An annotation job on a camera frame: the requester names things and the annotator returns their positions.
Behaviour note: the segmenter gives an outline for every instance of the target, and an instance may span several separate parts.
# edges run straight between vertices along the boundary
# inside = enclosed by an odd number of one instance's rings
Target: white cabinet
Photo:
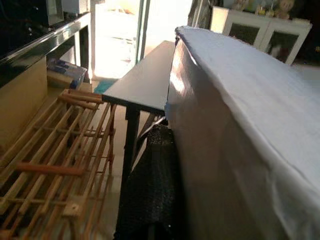
[[[312,25],[213,7],[210,30],[240,39],[278,60],[292,64]]]

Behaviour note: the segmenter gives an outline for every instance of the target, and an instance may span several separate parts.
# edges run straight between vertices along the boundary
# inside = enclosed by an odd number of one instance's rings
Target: black table leg
[[[135,107],[127,107],[125,119],[128,121],[126,128],[126,139],[124,146],[124,158],[122,168],[121,190],[131,172],[136,155],[136,144],[139,129],[140,111]]]
[[[138,137],[136,139],[136,145],[135,145],[135,155],[134,155],[132,165],[135,164],[135,161],[138,157],[140,149],[141,149],[142,145],[144,144],[145,139],[147,138],[148,132],[151,129],[153,122],[155,121],[155,117],[156,117],[156,115],[149,113],[149,116],[146,119],[145,124],[143,125],[140,133],[138,134]]]

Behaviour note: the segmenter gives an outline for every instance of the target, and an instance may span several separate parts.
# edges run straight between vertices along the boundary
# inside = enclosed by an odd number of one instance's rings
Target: toy
[[[257,7],[256,7],[256,10],[255,10],[255,15],[266,15],[266,1],[262,1],[261,4],[259,4]]]
[[[273,18],[275,16],[275,11],[274,11],[274,4],[277,0],[273,0],[271,7],[268,11],[266,11],[265,15],[269,18]]]
[[[279,19],[289,19],[290,10],[294,7],[295,0],[280,0],[275,16]]]
[[[232,9],[243,11],[248,4],[249,0],[234,0],[234,3],[232,4]]]

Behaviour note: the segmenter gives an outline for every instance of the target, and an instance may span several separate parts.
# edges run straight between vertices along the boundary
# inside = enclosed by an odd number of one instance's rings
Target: white tabletop
[[[113,84],[103,94],[104,99],[124,106],[135,104],[148,112],[164,111],[174,50],[174,42],[163,41]]]

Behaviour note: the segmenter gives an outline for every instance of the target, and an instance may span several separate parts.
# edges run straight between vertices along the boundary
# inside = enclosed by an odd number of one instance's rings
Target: floor mat
[[[108,88],[110,88],[116,80],[107,80],[107,81],[100,81],[98,86],[94,89],[95,94],[103,94]]]

